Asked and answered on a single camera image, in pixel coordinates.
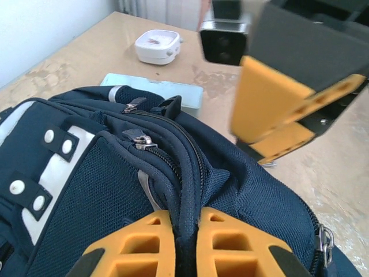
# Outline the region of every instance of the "light blue box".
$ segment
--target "light blue box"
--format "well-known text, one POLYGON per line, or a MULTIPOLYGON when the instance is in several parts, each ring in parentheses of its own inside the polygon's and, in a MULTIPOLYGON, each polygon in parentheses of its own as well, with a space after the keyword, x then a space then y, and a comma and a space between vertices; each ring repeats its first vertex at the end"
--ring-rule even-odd
POLYGON ((101 85, 129 85, 135 89, 153 92, 164 99, 180 95, 182 111, 198 117, 200 114, 203 88, 197 85, 187 85, 167 81, 156 81, 147 78, 109 73, 101 85))

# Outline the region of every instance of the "metal zipper pull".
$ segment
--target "metal zipper pull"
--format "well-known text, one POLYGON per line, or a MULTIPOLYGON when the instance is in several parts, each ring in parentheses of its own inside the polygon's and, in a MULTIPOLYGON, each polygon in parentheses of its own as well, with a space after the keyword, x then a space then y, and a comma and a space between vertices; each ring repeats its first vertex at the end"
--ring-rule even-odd
POLYGON ((133 139, 135 146, 138 150, 145 150, 148 147, 157 147, 156 143, 153 143, 149 136, 139 136, 133 139))
POLYGON ((140 97, 140 98, 136 98, 136 99, 133 99, 131 101, 131 103, 128 103, 126 106, 126 108, 123 110, 123 113, 124 114, 128 114, 130 113, 131 111, 133 110, 136 110, 137 109, 137 106, 141 103, 143 103, 144 101, 146 101, 146 98, 144 97, 140 97))
POLYGON ((319 225, 319 233, 315 236, 315 249, 323 253, 322 276, 337 277, 337 268, 333 261, 334 235, 331 229, 319 225))

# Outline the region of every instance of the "navy blue backpack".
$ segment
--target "navy blue backpack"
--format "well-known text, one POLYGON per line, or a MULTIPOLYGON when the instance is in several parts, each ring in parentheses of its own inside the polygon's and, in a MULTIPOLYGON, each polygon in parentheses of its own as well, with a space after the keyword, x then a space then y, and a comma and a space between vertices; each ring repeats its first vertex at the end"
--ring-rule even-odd
POLYGON ((170 212, 177 274, 196 276, 202 207, 282 239, 312 276, 360 276, 298 195, 180 101, 85 87, 1 112, 0 276, 65 276, 157 209, 170 212))

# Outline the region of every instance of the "wooden table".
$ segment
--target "wooden table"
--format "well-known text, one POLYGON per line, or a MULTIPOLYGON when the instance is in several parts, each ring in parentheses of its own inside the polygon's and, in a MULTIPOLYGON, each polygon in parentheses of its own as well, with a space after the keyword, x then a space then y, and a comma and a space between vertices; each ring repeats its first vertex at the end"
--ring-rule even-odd
MULTIPOLYGON (((195 32, 113 13, 0 92, 0 110, 30 97, 49 98, 75 87, 99 85, 107 73, 196 84, 204 88, 200 120, 228 133, 239 68, 207 63, 195 32), (150 29, 180 33, 173 63, 138 61, 133 43, 150 29)), ((369 94, 312 144, 278 160, 269 172, 300 194, 361 272, 369 274, 369 94)))

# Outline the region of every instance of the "zipper pull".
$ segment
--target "zipper pull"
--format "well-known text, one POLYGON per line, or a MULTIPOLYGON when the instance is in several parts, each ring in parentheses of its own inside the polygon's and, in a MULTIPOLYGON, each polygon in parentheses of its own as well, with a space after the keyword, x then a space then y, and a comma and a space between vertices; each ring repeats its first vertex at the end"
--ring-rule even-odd
POLYGON ((157 147, 156 143, 153 143, 149 136, 139 136, 133 139, 136 143, 135 146, 138 150, 146 150, 147 147, 157 147))
POLYGON ((134 111, 137 109, 137 106, 140 105, 141 103, 143 103, 144 101, 146 101, 146 98, 144 97, 139 97, 139 98, 135 98, 133 99, 130 103, 128 103, 126 106, 126 108, 123 110, 124 114, 129 114, 131 111, 134 111))
POLYGON ((337 277, 336 264, 333 261, 334 234, 331 229, 319 225, 319 233, 315 236, 315 249, 323 253, 322 276, 337 277))
POLYGON ((157 147, 152 142, 150 136, 146 135, 141 129, 129 129, 122 132, 122 135, 135 143, 138 150, 145 150, 147 147, 157 147))

